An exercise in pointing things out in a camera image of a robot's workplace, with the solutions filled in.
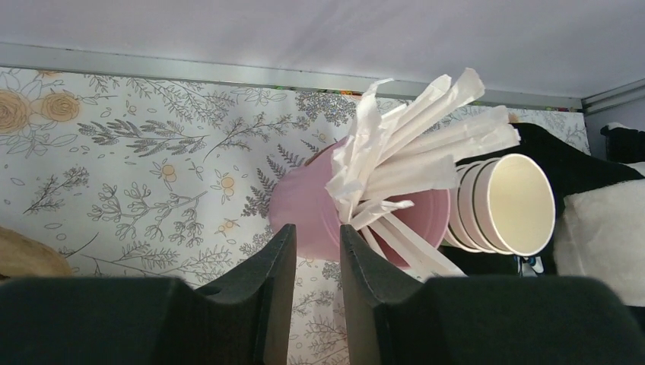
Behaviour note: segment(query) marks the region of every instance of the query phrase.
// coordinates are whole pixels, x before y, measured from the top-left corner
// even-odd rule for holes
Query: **pink cup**
[[[268,206],[268,220],[277,232],[287,223],[296,224],[297,254],[311,259],[339,261],[341,222],[325,185],[332,178],[332,152],[343,141],[324,150],[308,165],[298,167],[278,182]],[[393,214],[431,246],[438,247],[448,229],[450,192],[429,190],[391,197],[391,202],[412,200],[414,207]],[[409,265],[376,234],[387,259],[400,268]]]

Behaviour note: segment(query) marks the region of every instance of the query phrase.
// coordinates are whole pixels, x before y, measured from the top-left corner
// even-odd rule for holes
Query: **black fabric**
[[[628,306],[631,315],[636,319],[640,326],[640,331],[645,335],[645,308],[642,306]]]
[[[531,157],[545,172],[553,190],[556,217],[564,212],[564,197],[611,186],[624,181],[643,179],[643,175],[625,165],[600,160],[568,145],[539,125],[513,124],[522,141],[519,146],[492,154],[461,160],[457,165],[523,154]],[[468,253],[459,249],[446,249],[446,257],[453,260],[467,275],[508,275],[515,267],[512,256],[487,253]],[[553,259],[553,240],[539,253],[545,266],[545,275],[556,275]]]
[[[600,134],[605,136],[607,160],[620,163],[645,161],[645,132],[605,126],[600,129]]]

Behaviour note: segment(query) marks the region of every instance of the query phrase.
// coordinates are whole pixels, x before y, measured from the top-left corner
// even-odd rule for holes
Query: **cup rim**
[[[475,217],[475,222],[477,223],[478,227],[480,227],[480,231],[482,232],[482,235],[484,237],[486,237],[487,241],[490,242],[491,244],[494,244],[493,240],[491,240],[491,238],[488,237],[488,235],[484,232],[484,230],[481,229],[481,224],[479,223],[479,218],[477,217],[477,215],[478,215],[477,210],[478,209],[475,207],[475,193],[478,191],[477,180],[479,179],[481,173],[484,171],[484,168],[486,168],[487,166],[490,166],[491,164],[495,163],[495,165],[492,167],[492,171],[491,171],[491,176],[492,176],[494,171],[500,166],[499,163],[502,162],[503,160],[508,160],[510,158],[519,158],[521,160],[524,160],[531,167],[533,167],[536,172],[539,173],[540,180],[547,187],[547,190],[548,190],[548,192],[549,192],[549,194],[551,196],[551,201],[553,202],[553,190],[551,189],[551,184],[548,181],[548,177],[546,176],[546,174],[542,170],[542,168],[532,158],[530,158],[530,157],[528,157],[526,155],[523,155],[523,154],[507,154],[507,155],[504,155],[501,158],[497,159],[496,161],[491,161],[490,163],[487,163],[486,166],[481,168],[481,170],[478,172],[478,175],[475,177],[475,183],[473,184],[472,199],[473,199],[473,213],[474,213],[474,217]],[[491,206],[491,184],[490,184],[490,182],[486,182],[485,184],[483,184],[483,186],[486,187],[487,209],[490,209],[490,206]],[[552,208],[552,217],[553,217],[553,219],[551,220],[551,236],[552,236],[553,229],[554,229],[554,226],[555,226],[555,205],[554,205],[554,202],[551,205],[553,207]],[[510,253],[512,253],[514,255],[523,256],[523,257],[534,256],[537,253],[539,253],[540,251],[542,251],[545,248],[545,246],[548,244],[548,241],[550,240],[550,238],[547,239],[537,249],[534,249],[534,250],[531,250],[531,251],[520,252],[518,249],[514,249],[513,247],[511,247],[506,242],[506,240],[501,236],[499,230],[497,229],[497,226],[495,225],[495,223],[494,223],[494,221],[492,219],[491,219],[491,224],[490,225],[491,225],[491,228],[493,229],[493,231],[495,233],[495,236],[497,236],[495,238],[496,238],[496,240],[499,241],[499,244],[504,246],[503,249],[505,249],[507,251],[510,251]]]
[[[475,225],[477,226],[477,229],[480,231],[481,236],[486,241],[486,242],[483,242],[483,243],[477,242],[477,240],[468,231],[468,228],[466,227],[466,225],[464,223],[464,220],[463,220],[463,217],[462,217],[461,209],[459,209],[459,202],[461,201],[460,197],[461,197],[462,185],[464,183],[466,175],[471,173],[473,171],[473,169],[475,169],[476,167],[480,167],[484,162],[486,162],[486,161],[475,161],[473,163],[469,163],[468,165],[466,165],[465,169],[462,169],[462,170],[466,170],[466,171],[463,173],[462,178],[459,181],[459,188],[457,190],[457,211],[459,212],[459,221],[461,222],[462,226],[464,227],[464,232],[468,235],[470,240],[475,244],[475,246],[478,249],[480,249],[481,251],[486,252],[486,253],[506,254],[505,252],[500,252],[500,250],[497,247],[494,247],[490,242],[488,242],[488,239],[486,239],[486,236],[484,236],[484,234],[481,232],[481,229],[479,229],[479,226],[477,225],[477,222],[475,222]],[[473,217],[474,217],[475,207],[472,207],[472,210],[473,210]]]

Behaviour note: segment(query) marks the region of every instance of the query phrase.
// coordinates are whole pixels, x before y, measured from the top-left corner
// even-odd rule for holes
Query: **metal shelf edge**
[[[201,81],[254,87],[282,86],[303,90],[348,90],[358,93],[362,93],[376,81],[374,78],[356,76],[221,65],[12,43],[0,43],[0,65],[97,75]],[[426,86],[426,83],[413,81],[389,82],[379,87],[379,96],[414,99]],[[582,103],[577,98],[498,90],[486,90],[486,94],[478,102],[522,106],[530,109],[545,107],[582,109]]]

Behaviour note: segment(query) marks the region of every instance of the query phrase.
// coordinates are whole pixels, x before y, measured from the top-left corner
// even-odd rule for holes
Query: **black object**
[[[619,163],[645,161],[645,132],[629,128],[612,128],[607,125],[600,129],[605,136],[607,160]]]
[[[433,278],[420,283],[341,227],[352,365],[643,364],[620,300],[584,278]]]
[[[564,198],[568,195],[588,192],[625,181],[643,179],[636,170],[619,163],[600,160],[578,151],[555,137],[546,129],[531,123],[513,124],[522,140],[519,146],[491,154],[461,160],[457,165],[502,157],[507,154],[523,154],[533,159],[548,178],[555,200],[556,217],[564,212]],[[553,259],[553,240],[538,255],[542,257],[545,275],[556,275]],[[512,256],[469,253],[461,249],[446,248],[446,257],[457,264],[467,275],[516,275],[516,263]]]
[[[2,364],[287,362],[296,229],[192,290],[172,278],[0,284]]]

